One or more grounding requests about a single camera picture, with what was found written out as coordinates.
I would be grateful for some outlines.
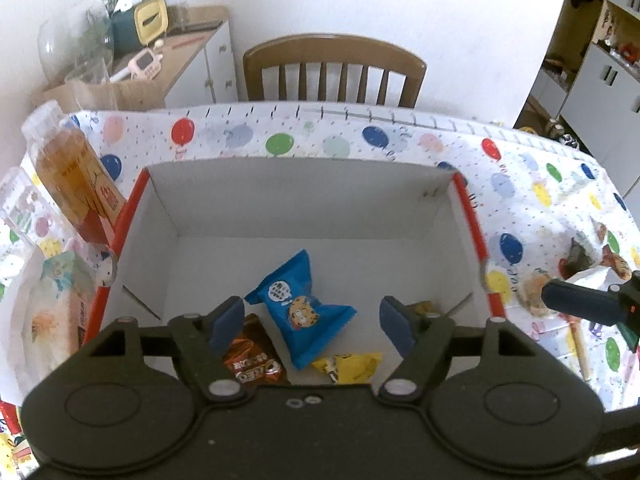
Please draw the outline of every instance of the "cookie character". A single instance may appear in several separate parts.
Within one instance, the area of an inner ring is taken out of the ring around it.
[[[306,296],[298,296],[289,305],[289,321],[294,330],[315,325],[319,317],[318,313],[309,305]]]

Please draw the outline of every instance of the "snack package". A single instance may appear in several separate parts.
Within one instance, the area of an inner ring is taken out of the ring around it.
[[[335,384],[367,384],[382,361],[381,353],[341,354],[313,361],[316,370]]]
[[[264,278],[244,299],[267,305],[298,370],[313,361],[356,314],[351,306],[322,304],[311,295],[311,267],[305,250]]]
[[[289,384],[287,371],[255,314],[244,318],[242,332],[233,340],[223,360],[243,384]]]

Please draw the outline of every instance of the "chair backrest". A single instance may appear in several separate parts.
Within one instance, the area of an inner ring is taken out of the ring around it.
[[[415,107],[420,86],[427,70],[426,63],[416,55],[394,44],[384,41],[350,36],[348,34],[300,34],[284,36],[276,40],[261,43],[247,50],[242,58],[244,79],[249,101],[264,101],[262,70],[279,67],[278,99],[287,99],[287,81],[285,66],[300,64],[298,77],[298,99],[306,100],[306,64],[320,63],[318,81],[318,101],[326,100],[326,64],[341,63],[338,101],[346,100],[347,66],[362,65],[358,97],[356,102],[363,103],[367,91],[369,67],[381,68],[382,81],[378,90],[376,104],[384,105],[389,72],[405,76],[404,86],[398,106]]]

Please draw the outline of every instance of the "brown snack package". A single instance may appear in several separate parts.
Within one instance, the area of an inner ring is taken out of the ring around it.
[[[243,384],[289,384],[287,371],[271,338],[255,314],[244,318],[242,332],[233,340],[223,360]]]

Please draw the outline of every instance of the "bottle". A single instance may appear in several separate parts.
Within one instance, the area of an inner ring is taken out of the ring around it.
[[[106,245],[100,217],[113,226],[124,198],[84,133],[55,101],[36,108],[22,133],[36,173],[62,213],[85,241]]]

